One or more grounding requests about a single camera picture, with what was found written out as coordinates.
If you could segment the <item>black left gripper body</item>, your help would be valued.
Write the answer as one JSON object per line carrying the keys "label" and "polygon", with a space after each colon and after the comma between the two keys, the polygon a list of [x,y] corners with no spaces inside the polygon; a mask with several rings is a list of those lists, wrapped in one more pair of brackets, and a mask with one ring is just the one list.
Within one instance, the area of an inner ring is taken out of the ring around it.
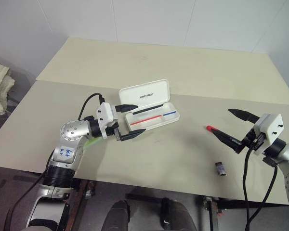
{"label": "black left gripper body", "polygon": [[102,105],[102,136],[106,139],[114,135],[117,141],[120,140],[118,129],[118,115],[113,105]]}

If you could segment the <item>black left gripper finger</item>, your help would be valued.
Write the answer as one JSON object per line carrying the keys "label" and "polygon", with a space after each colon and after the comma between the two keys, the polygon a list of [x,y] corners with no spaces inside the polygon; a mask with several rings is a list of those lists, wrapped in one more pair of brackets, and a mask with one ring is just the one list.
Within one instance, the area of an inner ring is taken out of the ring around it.
{"label": "black left gripper finger", "polygon": [[116,112],[121,112],[121,113],[128,112],[136,108],[138,108],[138,106],[134,104],[121,104],[121,105],[115,106]]}
{"label": "black left gripper finger", "polygon": [[125,135],[120,134],[120,141],[126,141],[126,140],[133,139],[145,131],[146,131],[146,129],[137,129],[137,130],[129,131],[129,133],[125,134]]}

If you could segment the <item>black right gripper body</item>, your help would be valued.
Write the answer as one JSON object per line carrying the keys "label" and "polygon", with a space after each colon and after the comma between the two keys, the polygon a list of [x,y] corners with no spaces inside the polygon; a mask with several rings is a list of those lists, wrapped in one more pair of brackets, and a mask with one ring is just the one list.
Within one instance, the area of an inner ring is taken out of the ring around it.
{"label": "black right gripper body", "polygon": [[252,128],[242,140],[244,147],[251,148],[252,150],[257,150],[264,142],[264,133],[256,134],[255,130]]}

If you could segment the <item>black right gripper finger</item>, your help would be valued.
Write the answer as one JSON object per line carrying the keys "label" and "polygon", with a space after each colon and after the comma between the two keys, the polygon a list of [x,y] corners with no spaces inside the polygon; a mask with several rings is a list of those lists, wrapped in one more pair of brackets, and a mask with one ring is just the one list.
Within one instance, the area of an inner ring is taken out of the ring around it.
{"label": "black right gripper finger", "polygon": [[213,129],[212,133],[217,137],[219,141],[221,141],[223,144],[233,149],[237,154],[239,154],[244,149],[244,145],[240,140],[218,129]]}
{"label": "black right gripper finger", "polygon": [[234,116],[240,118],[241,120],[249,121],[253,124],[255,124],[259,120],[258,116],[247,111],[239,109],[228,109],[228,111],[231,112]]}

